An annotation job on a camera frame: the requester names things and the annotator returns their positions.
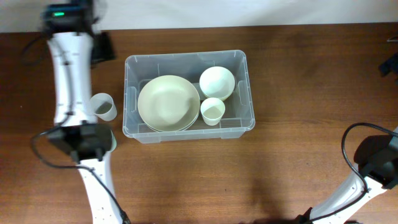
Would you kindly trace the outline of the grey translucent cup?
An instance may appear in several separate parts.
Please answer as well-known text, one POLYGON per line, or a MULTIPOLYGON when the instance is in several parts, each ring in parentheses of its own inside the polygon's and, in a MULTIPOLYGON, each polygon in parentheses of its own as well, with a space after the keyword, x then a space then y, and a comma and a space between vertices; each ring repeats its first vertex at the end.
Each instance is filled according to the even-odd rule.
POLYGON ((107 93, 97 93, 90 99, 94 114, 103 121, 112 121, 118 112, 113 98, 107 93))

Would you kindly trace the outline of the cream plate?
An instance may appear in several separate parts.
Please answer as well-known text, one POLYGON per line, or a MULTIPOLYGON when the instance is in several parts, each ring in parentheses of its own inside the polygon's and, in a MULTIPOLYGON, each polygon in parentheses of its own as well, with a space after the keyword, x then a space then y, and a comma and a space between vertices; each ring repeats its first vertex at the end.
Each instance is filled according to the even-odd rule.
POLYGON ((157 132, 184 131, 194 124, 199 115, 199 109, 183 111, 160 111, 153 115, 148 127, 157 132))
POLYGON ((137 109, 143 122, 160 111, 200 110, 200 96, 188 80, 175 75, 164 75, 148 82, 141 90, 137 109))

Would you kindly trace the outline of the mint green cup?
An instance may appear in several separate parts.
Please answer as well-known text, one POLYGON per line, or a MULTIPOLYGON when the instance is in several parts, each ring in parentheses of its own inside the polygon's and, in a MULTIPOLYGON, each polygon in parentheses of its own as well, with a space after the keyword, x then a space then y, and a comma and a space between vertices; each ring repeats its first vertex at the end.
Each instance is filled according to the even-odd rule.
POLYGON ((111 137, 112 137, 112 144, 111 144, 110 152, 113 152, 116 149, 116 147, 117 147, 117 140, 116 140, 116 138, 115 138, 113 133, 111 133, 111 137))

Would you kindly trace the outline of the white small bowl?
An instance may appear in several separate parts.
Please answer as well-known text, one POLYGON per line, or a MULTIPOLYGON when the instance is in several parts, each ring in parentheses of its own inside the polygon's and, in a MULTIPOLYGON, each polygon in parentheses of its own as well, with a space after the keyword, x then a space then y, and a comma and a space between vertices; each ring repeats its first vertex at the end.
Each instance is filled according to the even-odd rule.
POLYGON ((236 80, 234 75, 224 67, 207 68, 200 76, 199 85, 208 98, 222 97, 234 91, 236 80))

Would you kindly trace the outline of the cream white cup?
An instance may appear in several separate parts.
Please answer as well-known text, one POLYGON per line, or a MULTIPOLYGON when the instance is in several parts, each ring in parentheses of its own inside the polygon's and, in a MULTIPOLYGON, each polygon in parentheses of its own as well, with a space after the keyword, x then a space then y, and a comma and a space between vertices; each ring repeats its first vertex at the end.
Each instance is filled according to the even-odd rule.
POLYGON ((225 110, 223 101, 218 98, 207 98, 200 106, 202 118, 209 126, 217 125, 223 117, 225 110))

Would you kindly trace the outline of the yellow bowl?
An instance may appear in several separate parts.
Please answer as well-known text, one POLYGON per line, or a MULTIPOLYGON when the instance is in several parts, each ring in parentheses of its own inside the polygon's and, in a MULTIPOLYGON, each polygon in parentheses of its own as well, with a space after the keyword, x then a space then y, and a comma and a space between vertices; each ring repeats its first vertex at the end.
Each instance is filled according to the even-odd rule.
POLYGON ((227 98, 229 98, 232 95, 233 95, 233 93, 225 95, 225 96, 222 96, 222 97, 217 97, 217 98, 220 99, 221 101, 224 101, 224 100, 226 100, 227 98))

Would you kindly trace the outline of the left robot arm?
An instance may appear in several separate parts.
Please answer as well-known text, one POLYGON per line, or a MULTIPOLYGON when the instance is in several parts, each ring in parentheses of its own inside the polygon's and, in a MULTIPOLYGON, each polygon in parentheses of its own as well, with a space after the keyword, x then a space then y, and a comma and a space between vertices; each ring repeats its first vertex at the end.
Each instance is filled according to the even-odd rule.
POLYGON ((91 108, 91 64, 100 33, 94 25, 100 17, 95 1, 50 4, 42 14, 43 33, 53 62, 55 77, 54 127, 34 136, 30 146, 46 136, 73 163, 47 166, 77 170, 86 189, 93 223, 129 223, 118 203, 111 176, 110 158, 117 143, 108 124, 101 124, 91 108))

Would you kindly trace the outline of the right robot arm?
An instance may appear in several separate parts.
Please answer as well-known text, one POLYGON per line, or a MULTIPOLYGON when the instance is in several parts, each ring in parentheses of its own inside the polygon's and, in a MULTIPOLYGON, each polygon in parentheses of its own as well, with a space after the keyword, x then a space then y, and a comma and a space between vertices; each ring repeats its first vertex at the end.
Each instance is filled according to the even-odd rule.
POLYGON ((346 180, 316 207, 310 207, 294 223, 341 224, 349 220, 374 197, 397 186, 397 130, 388 130, 371 123, 354 123, 347 127, 341 138, 342 156, 351 169, 346 180), (357 127, 367 127, 382 132, 368 136, 358 146, 354 162, 346 154, 348 133, 357 127))

